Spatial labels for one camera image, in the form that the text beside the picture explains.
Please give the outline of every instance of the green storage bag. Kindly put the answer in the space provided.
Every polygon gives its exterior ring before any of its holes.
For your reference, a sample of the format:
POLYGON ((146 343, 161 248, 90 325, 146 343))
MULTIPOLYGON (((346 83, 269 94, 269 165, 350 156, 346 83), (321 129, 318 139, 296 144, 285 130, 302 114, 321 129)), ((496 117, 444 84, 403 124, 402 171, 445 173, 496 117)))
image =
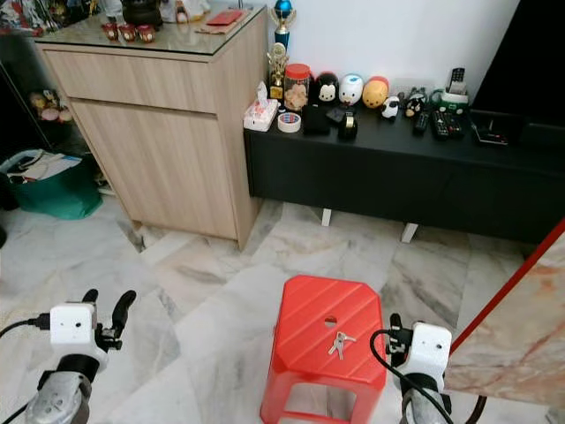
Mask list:
POLYGON ((84 158, 78 165, 47 179, 12 184, 6 171, 21 158, 36 154, 37 150, 25 150, 0 165, 0 176, 22 209, 61 219, 81 219, 91 215, 102 204, 91 167, 84 158))

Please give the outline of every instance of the white wall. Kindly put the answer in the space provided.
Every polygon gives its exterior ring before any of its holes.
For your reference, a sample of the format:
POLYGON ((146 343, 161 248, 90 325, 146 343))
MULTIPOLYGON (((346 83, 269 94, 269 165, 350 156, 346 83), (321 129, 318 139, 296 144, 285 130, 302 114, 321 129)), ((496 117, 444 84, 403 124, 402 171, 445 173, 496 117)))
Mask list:
MULTIPOLYGON (((272 7, 275 0, 269 0, 272 7)), ((474 95, 518 0, 292 0, 290 62, 342 77, 357 72, 395 80, 422 78, 444 87, 466 68, 474 95)), ((271 23, 270 40, 275 25, 271 23)))

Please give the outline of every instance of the tape roll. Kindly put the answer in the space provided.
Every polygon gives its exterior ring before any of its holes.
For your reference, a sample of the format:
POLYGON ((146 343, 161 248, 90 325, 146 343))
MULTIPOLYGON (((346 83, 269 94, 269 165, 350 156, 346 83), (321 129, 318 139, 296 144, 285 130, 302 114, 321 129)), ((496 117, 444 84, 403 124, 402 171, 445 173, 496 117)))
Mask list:
POLYGON ((277 118, 279 130, 283 133, 295 133, 300 129, 300 116, 296 113, 286 112, 277 118))

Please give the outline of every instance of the panda figurine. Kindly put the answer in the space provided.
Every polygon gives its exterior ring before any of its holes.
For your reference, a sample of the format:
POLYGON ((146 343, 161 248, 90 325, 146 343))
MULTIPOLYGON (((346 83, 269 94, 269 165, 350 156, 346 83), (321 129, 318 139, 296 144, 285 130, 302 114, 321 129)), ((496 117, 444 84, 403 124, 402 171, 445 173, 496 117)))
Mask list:
POLYGON ((316 92, 314 103, 322 102, 325 104, 334 104, 339 93, 339 82, 332 72, 321 73, 315 82, 316 92))
POLYGON ((397 95, 391 95, 382 104, 382 112, 381 112, 382 117, 394 121, 396 119, 396 115, 398 114, 399 107, 400 107, 400 97, 398 97, 397 95))
POLYGON ((413 87, 408 95, 408 102, 406 103, 406 111, 404 114, 406 117, 414 117, 426 106, 427 94, 426 88, 415 88, 413 87))
POLYGON ((353 106, 363 94, 363 79, 355 73, 345 75, 339 84, 339 100, 347 106, 353 106))

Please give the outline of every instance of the red plastic stool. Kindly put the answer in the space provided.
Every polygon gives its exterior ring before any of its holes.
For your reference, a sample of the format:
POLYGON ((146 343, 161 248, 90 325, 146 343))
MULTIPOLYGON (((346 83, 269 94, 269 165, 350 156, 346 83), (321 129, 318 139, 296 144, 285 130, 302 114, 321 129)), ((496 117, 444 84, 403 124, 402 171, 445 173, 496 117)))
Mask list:
MULTIPOLYGON (((283 417, 317 422, 365 424, 386 382, 386 370, 371 354, 369 339, 382 329, 380 298, 368 285, 316 276, 286 282, 275 328, 267 387, 260 416, 267 424, 283 417), (329 355, 337 331, 354 337, 345 342, 343 360, 329 355), (313 382, 350 390, 357 395, 350 421, 312 413, 285 411, 292 386, 313 382)), ((384 358, 383 337, 377 352, 384 358)))

